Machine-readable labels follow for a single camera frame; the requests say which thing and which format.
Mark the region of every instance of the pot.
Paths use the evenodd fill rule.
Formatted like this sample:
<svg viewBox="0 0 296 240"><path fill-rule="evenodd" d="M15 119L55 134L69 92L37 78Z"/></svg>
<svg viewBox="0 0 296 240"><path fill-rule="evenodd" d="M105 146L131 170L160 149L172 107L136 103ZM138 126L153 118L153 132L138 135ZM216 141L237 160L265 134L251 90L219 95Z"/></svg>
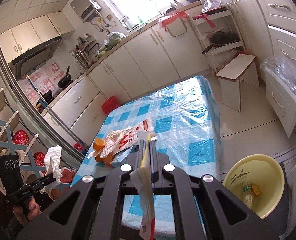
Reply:
<svg viewBox="0 0 296 240"><path fill-rule="evenodd" d="M69 85L71 81L71 75L69 74L70 66L67 68L66 76L64 76L59 82L58 86L60 88L65 88L67 85Z"/></svg>
<svg viewBox="0 0 296 240"><path fill-rule="evenodd" d="M202 54L206 54L213 47L222 47L235 43L239 39L236 33L218 31L210 38L211 45L206 47Z"/></svg>

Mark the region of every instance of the frying pan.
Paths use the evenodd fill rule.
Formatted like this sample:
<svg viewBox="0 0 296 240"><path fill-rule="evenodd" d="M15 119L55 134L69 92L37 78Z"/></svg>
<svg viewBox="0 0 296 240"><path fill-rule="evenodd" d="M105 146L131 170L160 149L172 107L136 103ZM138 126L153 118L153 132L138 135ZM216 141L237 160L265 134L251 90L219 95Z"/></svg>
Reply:
<svg viewBox="0 0 296 240"><path fill-rule="evenodd" d="M206 47L202 54L206 54L213 47L222 47L228 44L232 44L238 40L238 35L231 32L218 31L210 38L211 45Z"/></svg>

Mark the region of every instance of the blue checkered tablecloth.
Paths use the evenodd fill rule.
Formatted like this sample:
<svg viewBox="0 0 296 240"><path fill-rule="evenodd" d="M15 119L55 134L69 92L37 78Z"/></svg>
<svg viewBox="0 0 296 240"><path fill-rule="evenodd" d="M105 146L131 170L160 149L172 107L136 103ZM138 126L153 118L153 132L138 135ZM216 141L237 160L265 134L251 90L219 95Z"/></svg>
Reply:
<svg viewBox="0 0 296 240"><path fill-rule="evenodd" d="M150 117L157 134L156 148L166 153L170 163L187 174L219 178L220 125L219 110L207 79L194 77L161 89L150 96L127 103L112 111L97 137L105 138L111 130L122 130ZM84 175L105 176L112 168L87 159L90 148L72 185ZM171 197L155 196L155 238L175 236ZM122 223L139 229L142 219L139 196L126 196Z"/></svg>

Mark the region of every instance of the white stool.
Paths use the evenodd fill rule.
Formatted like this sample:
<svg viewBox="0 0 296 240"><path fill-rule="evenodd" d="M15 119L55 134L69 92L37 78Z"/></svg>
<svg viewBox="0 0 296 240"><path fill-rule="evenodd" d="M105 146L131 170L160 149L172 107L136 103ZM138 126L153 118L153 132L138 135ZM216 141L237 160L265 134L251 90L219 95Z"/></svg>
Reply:
<svg viewBox="0 0 296 240"><path fill-rule="evenodd" d="M254 60L253 55L239 54L216 74L221 85L222 103L238 112L241 111L240 82L259 86Z"/></svg>

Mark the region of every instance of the tile floor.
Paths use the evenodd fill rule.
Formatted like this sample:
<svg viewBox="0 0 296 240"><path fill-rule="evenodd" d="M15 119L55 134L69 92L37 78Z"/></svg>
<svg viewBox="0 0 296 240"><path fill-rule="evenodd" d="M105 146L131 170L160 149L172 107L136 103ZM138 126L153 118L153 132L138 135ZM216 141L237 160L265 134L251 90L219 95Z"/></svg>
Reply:
<svg viewBox="0 0 296 240"><path fill-rule="evenodd" d="M281 122L265 98L265 84L260 87L241 83L241 112L222 104L217 78L208 77L220 110L220 173L252 154L274 155L296 145L296 134L288 138Z"/></svg>

